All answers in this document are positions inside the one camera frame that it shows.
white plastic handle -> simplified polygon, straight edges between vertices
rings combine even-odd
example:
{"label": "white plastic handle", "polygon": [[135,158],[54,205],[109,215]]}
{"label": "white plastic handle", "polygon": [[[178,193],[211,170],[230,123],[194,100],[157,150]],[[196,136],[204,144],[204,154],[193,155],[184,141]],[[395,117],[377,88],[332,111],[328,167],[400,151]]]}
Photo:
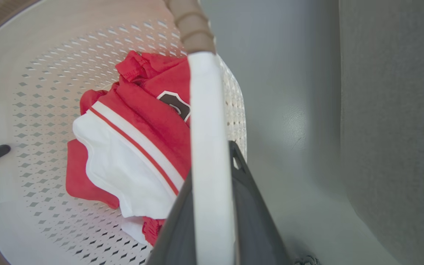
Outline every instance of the white plastic handle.
{"label": "white plastic handle", "polygon": [[234,264],[234,210],[219,62],[187,56],[191,71],[191,148],[195,248],[199,265]]}

folded clothing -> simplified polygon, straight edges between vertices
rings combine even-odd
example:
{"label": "folded clothing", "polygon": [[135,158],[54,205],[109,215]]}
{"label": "folded clothing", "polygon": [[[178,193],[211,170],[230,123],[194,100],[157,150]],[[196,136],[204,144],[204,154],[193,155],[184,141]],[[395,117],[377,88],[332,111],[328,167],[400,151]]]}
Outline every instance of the folded clothing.
{"label": "folded clothing", "polygon": [[[81,96],[81,115],[99,99],[106,95],[107,91],[89,90]],[[66,165],[66,191],[73,197],[87,200],[97,200],[107,204],[113,209],[119,208],[119,199],[95,186],[86,175],[86,162],[88,161],[88,150],[84,144],[77,139],[69,141],[67,144],[68,157]]]}
{"label": "folded clothing", "polygon": [[[126,82],[136,84],[148,94],[163,101],[190,125],[190,69],[187,58],[167,57],[160,54],[130,52],[116,69]],[[139,108],[144,116],[148,108]]]}
{"label": "folded clothing", "polygon": [[136,52],[116,67],[119,82],[109,92],[81,97],[73,131],[88,157],[69,160],[92,186],[118,198],[122,215],[135,218],[122,229],[139,242],[143,216],[140,230],[154,245],[190,170],[190,70],[186,58]]}

white trim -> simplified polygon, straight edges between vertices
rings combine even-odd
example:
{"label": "white trim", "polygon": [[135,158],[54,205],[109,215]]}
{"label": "white trim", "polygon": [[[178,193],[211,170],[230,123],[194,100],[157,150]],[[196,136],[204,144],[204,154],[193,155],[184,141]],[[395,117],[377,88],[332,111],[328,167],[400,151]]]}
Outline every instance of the white trim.
{"label": "white trim", "polygon": [[167,90],[165,90],[165,91],[161,92],[161,94],[160,94],[160,95],[158,95],[158,97],[156,97],[156,99],[160,99],[160,98],[161,98],[161,97],[163,97],[164,95],[172,95],[172,96],[175,96],[175,97],[177,97],[177,98],[178,98],[178,100],[179,100],[179,101],[181,101],[181,103],[183,103],[184,105],[186,105],[186,106],[188,106],[188,107],[189,107],[189,113],[187,114],[187,116],[186,116],[186,117],[185,117],[185,119],[184,119],[184,121],[185,121],[185,122],[187,122],[187,120],[189,119],[189,116],[191,115],[191,112],[192,112],[191,106],[190,106],[189,104],[187,104],[184,100],[182,100],[182,98],[180,97],[180,95],[179,95],[178,93],[171,92],[171,91],[167,91]]}
{"label": "white trim", "polygon": [[181,115],[181,110],[180,110],[180,108],[178,108],[178,107],[176,107],[175,105],[173,105],[173,104],[169,104],[170,105],[170,107],[172,107],[173,109],[175,109],[176,110],[176,112],[179,114],[179,115]]}
{"label": "white trim", "polygon": [[103,119],[101,119],[99,116],[94,114],[92,111],[88,110],[84,115],[77,118],[73,123],[73,133],[75,134],[76,139],[78,139],[79,142],[84,144],[86,146],[86,149],[88,150],[88,161],[86,163],[86,174],[89,178],[89,180],[96,185],[97,187],[107,191],[108,193],[113,194],[117,198],[119,198],[121,213],[124,218],[128,218],[131,216],[148,216],[155,219],[163,219],[166,218],[169,211],[164,211],[161,213],[152,213],[150,215],[147,214],[140,214],[142,212],[139,212],[135,205],[133,205],[133,201],[131,200],[131,197],[128,194],[124,194],[125,191],[122,191],[121,188],[118,188],[116,186],[113,186],[109,181],[106,181],[103,176],[99,176],[96,170],[93,170],[93,158],[94,156],[94,147],[92,146],[90,141],[86,141],[86,139],[83,137],[82,134],[79,132],[79,126],[78,121],[81,121],[81,119],[88,119],[93,122],[96,122],[99,124],[99,128],[97,130],[106,130],[105,133],[109,134],[110,137],[116,137],[119,141],[121,141],[125,146],[127,146],[129,149],[131,149],[135,155],[144,163],[148,169],[151,170],[152,174],[156,176],[156,179],[160,181],[160,185],[164,188],[164,191],[168,194],[170,198],[170,203],[172,206],[172,203],[176,199],[176,195],[174,194],[173,190],[171,189],[170,185],[166,182],[165,178],[161,173],[158,171],[158,169],[150,162],[148,158],[146,158],[143,153],[141,153],[133,144],[131,144],[125,137],[123,137],[121,134],[119,134],[118,131],[113,129],[109,124],[107,124]]}
{"label": "white trim", "polygon": [[143,149],[145,149],[145,151],[150,154],[150,156],[161,166],[161,168],[163,168],[163,170],[169,176],[171,182],[175,185],[177,190],[181,190],[181,187],[184,183],[184,179],[179,174],[178,170],[176,170],[173,164],[171,164],[171,162],[160,151],[160,149],[158,149],[155,144],[153,144],[144,134],[142,134],[141,131],[139,131],[137,128],[135,128],[135,126],[133,126],[119,114],[117,114],[108,106],[102,104],[99,101],[96,102],[92,106],[92,108],[101,113],[104,117],[106,117],[106,119],[108,119],[111,123],[121,129],[134,141],[136,141]]}

white stripe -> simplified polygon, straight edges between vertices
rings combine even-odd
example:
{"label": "white stripe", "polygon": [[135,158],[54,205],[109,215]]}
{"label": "white stripe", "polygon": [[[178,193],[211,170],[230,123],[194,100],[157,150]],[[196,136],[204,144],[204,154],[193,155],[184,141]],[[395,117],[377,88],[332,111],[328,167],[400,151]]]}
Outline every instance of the white stripe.
{"label": "white stripe", "polygon": [[134,141],[136,141],[143,149],[145,149],[145,151],[150,154],[150,156],[161,166],[161,168],[163,168],[178,191],[181,190],[184,180],[179,172],[176,170],[173,164],[171,164],[168,158],[160,151],[160,149],[158,149],[155,144],[153,144],[144,134],[142,134],[141,131],[139,131],[137,128],[135,128],[135,126],[133,126],[119,114],[99,101],[96,102],[92,108],[101,113],[104,117],[106,117],[106,119],[108,119],[111,123],[117,126]]}
{"label": "white stripe", "polygon": [[170,184],[168,184],[168,182],[165,180],[163,175],[161,175],[160,171],[156,168],[156,166],[154,164],[152,164],[152,162],[140,150],[138,150],[138,148],[136,148],[130,141],[125,139],[125,137],[123,137],[118,131],[116,131],[116,129],[109,126],[109,124],[107,124],[103,119],[101,119],[99,116],[94,114],[92,111],[90,111],[90,110],[86,111],[86,116],[89,116],[91,119],[96,119],[101,124],[105,124],[106,129],[108,128],[108,131],[111,134],[115,134],[117,136],[117,138],[120,139],[123,142],[123,144],[125,144],[131,150],[133,150],[134,153],[143,161],[143,163],[145,163],[148,166],[148,168],[150,168],[150,170],[155,174],[155,176],[158,178],[158,180],[163,185],[163,187],[168,191],[168,194],[172,198],[176,198],[176,194],[171,189]]}

white laundry basket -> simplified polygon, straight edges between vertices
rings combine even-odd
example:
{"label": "white laundry basket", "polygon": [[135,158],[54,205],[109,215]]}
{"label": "white laundry basket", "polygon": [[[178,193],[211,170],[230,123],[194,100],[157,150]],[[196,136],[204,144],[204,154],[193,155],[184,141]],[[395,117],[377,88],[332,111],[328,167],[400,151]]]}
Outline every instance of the white laundry basket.
{"label": "white laundry basket", "polygon": [[[80,97],[109,89],[129,50],[187,55],[163,1],[43,0],[0,27],[0,144],[12,147],[0,158],[0,251],[11,264],[146,263],[151,247],[121,231],[119,209],[65,189]],[[218,59],[227,137],[246,157],[243,96]]]}

